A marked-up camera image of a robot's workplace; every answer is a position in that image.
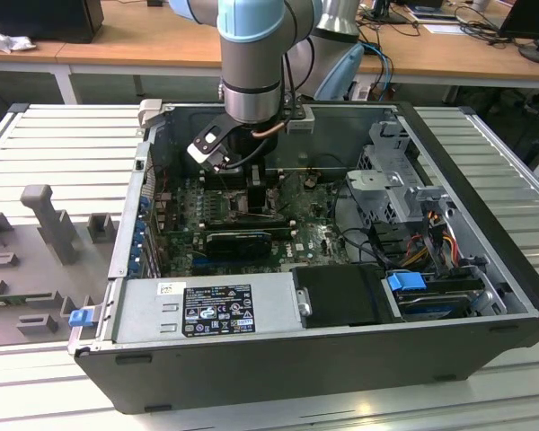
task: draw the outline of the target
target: tissue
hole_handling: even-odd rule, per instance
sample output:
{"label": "tissue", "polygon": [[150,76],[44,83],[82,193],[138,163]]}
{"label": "tissue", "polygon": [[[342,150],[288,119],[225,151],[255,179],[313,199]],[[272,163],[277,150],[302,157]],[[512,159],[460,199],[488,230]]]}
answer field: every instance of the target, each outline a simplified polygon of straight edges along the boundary
{"label": "tissue", "polygon": [[0,34],[0,51],[10,54],[12,51],[24,51],[34,48],[36,48],[36,45],[32,45],[30,38],[25,36],[10,37]]}

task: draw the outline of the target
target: wooden desk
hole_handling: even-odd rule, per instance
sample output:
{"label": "wooden desk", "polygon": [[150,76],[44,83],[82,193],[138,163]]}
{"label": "wooden desk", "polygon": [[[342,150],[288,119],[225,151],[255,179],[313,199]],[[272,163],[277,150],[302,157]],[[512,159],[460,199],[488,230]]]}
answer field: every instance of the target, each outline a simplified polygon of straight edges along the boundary
{"label": "wooden desk", "polygon": [[[48,72],[56,79],[65,103],[78,103],[71,74],[219,76],[221,55],[217,30],[177,16],[167,4],[122,4],[102,1],[104,24],[88,45],[39,42],[28,53],[0,53],[0,70]],[[492,2],[488,13],[506,14]],[[412,31],[400,26],[402,31]],[[366,30],[375,40],[375,34]],[[514,46],[498,49],[466,35],[432,34],[407,37],[390,26],[380,30],[384,52],[393,60],[393,82],[539,88],[539,65]],[[377,57],[364,57],[361,83],[380,71]]]}
{"label": "wooden desk", "polygon": [[56,63],[56,54],[64,46],[64,42],[39,41],[34,43],[36,49],[13,51],[6,54],[0,51],[0,61],[13,63]]}
{"label": "wooden desk", "polygon": [[[487,14],[504,17],[508,11],[492,1]],[[468,10],[461,15],[479,19]],[[411,26],[400,25],[399,29],[415,33]],[[369,40],[376,41],[373,31],[363,30]],[[521,57],[514,45],[496,48],[467,35],[434,34],[423,25],[419,30],[419,37],[403,36],[388,25],[379,31],[384,53],[395,65],[395,82],[539,88],[539,64]],[[359,73],[362,78],[371,78],[379,70],[377,57],[365,57]]]}
{"label": "wooden desk", "polygon": [[167,4],[103,1],[102,6],[104,23],[93,43],[67,43],[58,63],[221,67],[217,29],[181,18]]}

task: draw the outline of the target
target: motherboard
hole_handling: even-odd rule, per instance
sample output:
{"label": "motherboard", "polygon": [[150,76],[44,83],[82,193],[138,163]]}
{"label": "motherboard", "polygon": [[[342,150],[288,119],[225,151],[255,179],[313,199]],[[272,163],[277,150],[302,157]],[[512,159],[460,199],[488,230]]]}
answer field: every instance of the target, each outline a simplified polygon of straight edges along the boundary
{"label": "motherboard", "polygon": [[305,170],[280,173],[256,214],[247,212],[246,189],[230,181],[212,189],[204,178],[183,180],[158,196],[163,273],[249,274],[349,263],[331,218],[339,182],[320,177]]}

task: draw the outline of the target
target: warning label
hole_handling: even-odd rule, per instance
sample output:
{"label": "warning label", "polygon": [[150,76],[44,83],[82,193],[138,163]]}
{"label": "warning label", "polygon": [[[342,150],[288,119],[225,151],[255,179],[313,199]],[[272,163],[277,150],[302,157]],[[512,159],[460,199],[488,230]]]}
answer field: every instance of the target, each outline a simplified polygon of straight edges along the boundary
{"label": "warning label", "polygon": [[184,289],[181,327],[186,337],[255,332],[252,286]]}

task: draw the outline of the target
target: blue latch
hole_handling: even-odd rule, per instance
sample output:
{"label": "blue latch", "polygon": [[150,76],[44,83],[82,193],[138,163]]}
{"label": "blue latch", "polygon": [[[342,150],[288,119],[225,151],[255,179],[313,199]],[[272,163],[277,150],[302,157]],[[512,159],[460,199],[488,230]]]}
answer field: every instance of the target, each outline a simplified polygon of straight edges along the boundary
{"label": "blue latch", "polygon": [[132,272],[138,272],[140,270],[140,264],[135,260],[128,262],[128,269]]}
{"label": "blue latch", "polygon": [[142,254],[142,249],[140,247],[137,247],[136,245],[132,247],[132,249],[129,251],[129,254],[131,256],[134,256],[134,258],[139,258]]}
{"label": "blue latch", "polygon": [[392,291],[396,290],[425,290],[427,285],[420,272],[394,272],[387,278]]}
{"label": "blue latch", "polygon": [[136,220],[136,223],[134,224],[134,229],[143,232],[146,230],[146,223],[144,223],[142,220]]}
{"label": "blue latch", "polygon": [[93,326],[93,309],[74,310],[70,313],[68,324],[71,328],[76,326]]}
{"label": "blue latch", "polygon": [[134,233],[134,241],[133,243],[136,245],[136,244],[140,244],[144,242],[144,235],[140,232],[136,232]]}
{"label": "blue latch", "polygon": [[150,199],[148,199],[146,196],[140,196],[140,206],[144,209],[150,207]]}

